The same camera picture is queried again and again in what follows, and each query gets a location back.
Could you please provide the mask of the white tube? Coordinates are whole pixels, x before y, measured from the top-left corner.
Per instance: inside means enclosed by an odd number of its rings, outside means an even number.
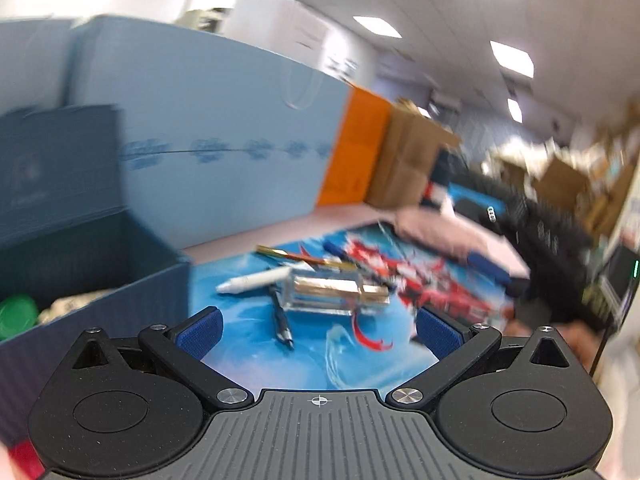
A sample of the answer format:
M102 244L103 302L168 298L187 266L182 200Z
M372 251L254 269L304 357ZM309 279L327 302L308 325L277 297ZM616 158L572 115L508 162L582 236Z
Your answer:
M216 293L221 295L236 295L276 284L291 273L289 266L279 266L262 272L230 278L216 287Z

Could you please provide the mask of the anime printed desk mat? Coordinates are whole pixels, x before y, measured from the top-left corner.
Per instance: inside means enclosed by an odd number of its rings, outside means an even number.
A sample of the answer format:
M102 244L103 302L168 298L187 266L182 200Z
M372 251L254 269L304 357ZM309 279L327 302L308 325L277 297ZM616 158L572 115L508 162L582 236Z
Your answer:
M268 288L218 294L220 284L265 271L276 260L246 252L196 266L191 278L193 313L221 310L224 331L204 363L234 382L264 389L375 389L386 394L436 363L436 344L416 341L416 303L431 300L463 324L485 322L503 328L513 301L489 276L427 248L401 240L383 221L284 244L291 252L324 253L326 243L388 273L396 282L385 312L329 315L288 312L294 346L278 341Z

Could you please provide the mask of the clear gold perfume bottle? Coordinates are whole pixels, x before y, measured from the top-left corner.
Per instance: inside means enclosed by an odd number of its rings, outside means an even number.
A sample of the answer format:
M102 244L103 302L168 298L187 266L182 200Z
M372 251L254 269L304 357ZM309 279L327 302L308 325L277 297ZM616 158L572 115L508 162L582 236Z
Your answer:
M278 288L285 311L377 315L390 305L390 289L359 272L292 270Z

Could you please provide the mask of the white paper shopping bag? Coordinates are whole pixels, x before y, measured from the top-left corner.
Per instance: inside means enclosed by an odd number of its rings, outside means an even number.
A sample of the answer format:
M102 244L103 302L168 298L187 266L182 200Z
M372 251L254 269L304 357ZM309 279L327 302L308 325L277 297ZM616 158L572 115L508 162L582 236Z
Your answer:
M322 85L322 50L329 27L296 0L238 0L224 20L221 35L285 58L282 98L293 110L310 107ZM294 62L310 67L307 89L294 98L291 87Z

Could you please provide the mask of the orange carton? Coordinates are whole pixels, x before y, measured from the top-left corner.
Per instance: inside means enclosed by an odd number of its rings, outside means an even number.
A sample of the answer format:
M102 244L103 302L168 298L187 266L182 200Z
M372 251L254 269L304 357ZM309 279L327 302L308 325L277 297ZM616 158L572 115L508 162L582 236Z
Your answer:
M367 196L392 103L352 85L318 206L359 204Z

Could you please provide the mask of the dark blue storage box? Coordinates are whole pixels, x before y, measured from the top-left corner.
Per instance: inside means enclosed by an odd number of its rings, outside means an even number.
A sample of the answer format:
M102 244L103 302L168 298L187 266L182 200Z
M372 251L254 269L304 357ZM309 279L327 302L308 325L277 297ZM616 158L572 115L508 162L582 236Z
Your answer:
M27 438L37 396L89 327L113 338L189 311L188 259L125 206L122 118L108 105L30 110L1 119L1 296L39 309L86 292L88 306L1 344L1 441Z

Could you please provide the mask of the left light blue carton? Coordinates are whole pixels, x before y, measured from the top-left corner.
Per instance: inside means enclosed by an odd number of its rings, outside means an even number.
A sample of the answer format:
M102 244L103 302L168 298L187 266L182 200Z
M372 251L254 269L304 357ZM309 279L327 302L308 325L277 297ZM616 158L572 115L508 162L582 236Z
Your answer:
M61 104L73 26L57 18L1 22L1 114Z

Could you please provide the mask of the light blue carton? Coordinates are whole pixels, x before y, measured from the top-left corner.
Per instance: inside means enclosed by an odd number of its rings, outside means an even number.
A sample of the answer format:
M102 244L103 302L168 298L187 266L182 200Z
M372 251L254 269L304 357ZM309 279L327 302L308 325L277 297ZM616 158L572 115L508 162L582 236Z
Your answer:
M1 114L61 104L73 26L57 18L1 22Z
M172 246L316 204L349 86L221 36L101 15L78 30L70 100L119 110L126 202Z

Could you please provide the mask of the brown cardboard box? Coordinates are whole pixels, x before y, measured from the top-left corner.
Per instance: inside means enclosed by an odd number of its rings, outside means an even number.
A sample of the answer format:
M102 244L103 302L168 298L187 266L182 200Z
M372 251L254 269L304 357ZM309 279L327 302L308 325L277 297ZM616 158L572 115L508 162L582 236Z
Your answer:
M455 150L461 143L448 128L424 117L416 104L400 98L392 107L366 203L387 210L416 206L440 150Z

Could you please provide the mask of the black pen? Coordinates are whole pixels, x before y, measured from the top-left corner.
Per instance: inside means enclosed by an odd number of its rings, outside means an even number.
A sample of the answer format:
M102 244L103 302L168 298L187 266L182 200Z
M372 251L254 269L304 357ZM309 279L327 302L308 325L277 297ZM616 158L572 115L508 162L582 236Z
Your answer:
M288 318L281 304L281 295L276 286L270 287L273 302L274 322L276 322L277 338L288 350L294 349L294 338L288 325Z

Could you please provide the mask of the pink knitted cloth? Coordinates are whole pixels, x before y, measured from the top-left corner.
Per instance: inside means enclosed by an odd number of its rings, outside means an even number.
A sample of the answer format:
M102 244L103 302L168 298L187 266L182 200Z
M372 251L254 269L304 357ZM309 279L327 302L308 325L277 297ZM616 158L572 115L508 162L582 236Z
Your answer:
M403 240L464 260L478 252L514 278L528 278L529 267L504 237L455 214L437 209L405 207L395 212L395 233Z

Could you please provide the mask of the gold brown pen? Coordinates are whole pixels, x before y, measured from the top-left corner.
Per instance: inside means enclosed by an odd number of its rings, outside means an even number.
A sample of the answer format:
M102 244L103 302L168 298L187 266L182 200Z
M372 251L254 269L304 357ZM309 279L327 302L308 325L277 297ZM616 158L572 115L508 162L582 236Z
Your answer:
M295 252L287 252L284 249L273 248L264 245L257 245L255 252L259 255L268 256L271 258L279 258L288 261L304 262L311 264L312 266L326 266L327 268L334 268L340 270L354 270L355 267L348 262L330 260L327 258L317 258L306 254L296 254Z

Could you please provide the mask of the dark blue thermos bottle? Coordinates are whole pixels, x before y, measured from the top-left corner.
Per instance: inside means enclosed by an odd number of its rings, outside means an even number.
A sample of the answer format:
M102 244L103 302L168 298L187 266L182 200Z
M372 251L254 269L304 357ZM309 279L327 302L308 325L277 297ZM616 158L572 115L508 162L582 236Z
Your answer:
M436 156L422 193L420 205L440 209L448 195L452 177L465 167L462 154L452 148L441 148Z

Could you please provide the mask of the blue marker pen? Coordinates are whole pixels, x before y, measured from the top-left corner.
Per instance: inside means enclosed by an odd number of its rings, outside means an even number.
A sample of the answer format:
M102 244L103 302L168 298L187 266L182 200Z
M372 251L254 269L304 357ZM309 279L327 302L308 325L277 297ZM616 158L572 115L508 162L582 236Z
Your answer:
M332 256L340 258L341 260L351 263L354 266L358 266L358 268L363 269L366 266L366 264L363 261L360 261L354 256L349 255L349 253L346 252L344 248L341 248L341 246L334 244L330 240L325 240L322 244L322 247L326 252L328 252Z

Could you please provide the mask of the right light blue carton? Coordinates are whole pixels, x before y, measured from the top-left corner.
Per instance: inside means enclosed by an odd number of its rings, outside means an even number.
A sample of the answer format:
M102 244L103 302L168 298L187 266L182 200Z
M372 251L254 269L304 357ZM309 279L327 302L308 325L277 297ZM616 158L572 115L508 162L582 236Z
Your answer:
M316 204L349 86L221 36L101 15L78 30L70 100L119 110L126 202L172 246Z

